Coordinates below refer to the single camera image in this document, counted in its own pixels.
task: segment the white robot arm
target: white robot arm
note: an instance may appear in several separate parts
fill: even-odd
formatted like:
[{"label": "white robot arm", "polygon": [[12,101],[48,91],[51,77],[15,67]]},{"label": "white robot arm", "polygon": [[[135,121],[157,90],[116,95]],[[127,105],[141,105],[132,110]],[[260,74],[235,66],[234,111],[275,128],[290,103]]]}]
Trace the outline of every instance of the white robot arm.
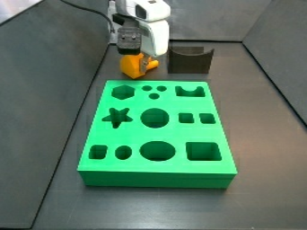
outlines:
[{"label": "white robot arm", "polygon": [[163,0],[116,0],[116,12],[139,22],[141,52],[153,58],[168,50],[171,8]]},{"label": "white robot arm", "polygon": [[115,0],[109,7],[112,20],[123,25],[117,31],[117,49],[124,55],[121,71],[137,78],[159,65],[151,57],[156,58],[168,51],[166,18],[171,15],[171,8],[163,0]]}]

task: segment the black cable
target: black cable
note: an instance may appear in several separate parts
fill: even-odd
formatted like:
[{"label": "black cable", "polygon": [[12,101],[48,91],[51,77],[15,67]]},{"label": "black cable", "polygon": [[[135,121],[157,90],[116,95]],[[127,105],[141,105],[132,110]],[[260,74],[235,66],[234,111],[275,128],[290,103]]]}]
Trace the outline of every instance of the black cable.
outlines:
[{"label": "black cable", "polygon": [[65,3],[65,4],[69,4],[71,6],[73,6],[75,8],[77,8],[77,9],[80,9],[80,10],[93,12],[93,13],[99,14],[100,16],[103,16],[104,19],[108,21],[108,23],[109,23],[109,25],[111,25],[111,33],[115,33],[115,28],[113,28],[113,26],[112,26],[112,21],[111,21],[111,19],[108,18],[108,16],[107,16],[104,13],[101,13],[100,11],[88,9],[88,8],[85,8],[85,7],[80,6],[80,5],[72,4],[72,3],[67,2],[65,0],[60,0],[60,1],[61,1],[63,3]]}]

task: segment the star-shaped hole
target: star-shaped hole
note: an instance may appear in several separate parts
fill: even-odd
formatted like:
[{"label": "star-shaped hole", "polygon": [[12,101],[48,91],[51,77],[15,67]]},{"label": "star-shaped hole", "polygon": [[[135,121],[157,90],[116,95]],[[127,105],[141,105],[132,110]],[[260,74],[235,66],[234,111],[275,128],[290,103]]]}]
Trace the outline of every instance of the star-shaped hole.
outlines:
[{"label": "star-shaped hole", "polygon": [[116,110],[115,108],[109,108],[111,115],[101,119],[101,121],[109,121],[112,123],[112,128],[119,128],[121,122],[131,122],[132,118],[127,116],[129,109],[125,108],[123,110]]}]

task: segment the green foam block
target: green foam block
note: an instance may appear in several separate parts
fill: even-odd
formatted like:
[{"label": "green foam block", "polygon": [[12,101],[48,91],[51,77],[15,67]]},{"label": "green foam block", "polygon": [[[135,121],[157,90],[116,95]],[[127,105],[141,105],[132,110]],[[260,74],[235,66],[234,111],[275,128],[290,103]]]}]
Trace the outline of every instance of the green foam block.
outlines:
[{"label": "green foam block", "polygon": [[227,188],[238,172],[207,83],[108,81],[77,171],[92,186]]}]

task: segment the square hole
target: square hole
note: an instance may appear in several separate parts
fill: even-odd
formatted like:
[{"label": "square hole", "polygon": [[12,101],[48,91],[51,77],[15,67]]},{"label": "square hole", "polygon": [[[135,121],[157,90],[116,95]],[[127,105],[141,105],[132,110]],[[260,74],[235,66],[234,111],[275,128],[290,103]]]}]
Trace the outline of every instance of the square hole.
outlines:
[{"label": "square hole", "polygon": [[180,123],[195,123],[195,118],[192,113],[179,113],[179,122]]},{"label": "square hole", "polygon": [[190,161],[220,161],[219,146],[210,142],[187,142],[187,158]]},{"label": "square hole", "polygon": [[216,123],[215,116],[211,113],[200,113],[199,118],[200,118],[200,122],[203,124],[215,124]]},{"label": "square hole", "polygon": [[107,146],[92,146],[89,150],[89,155],[88,155],[89,159],[93,159],[93,160],[104,159],[107,155],[107,150],[108,150]]}]

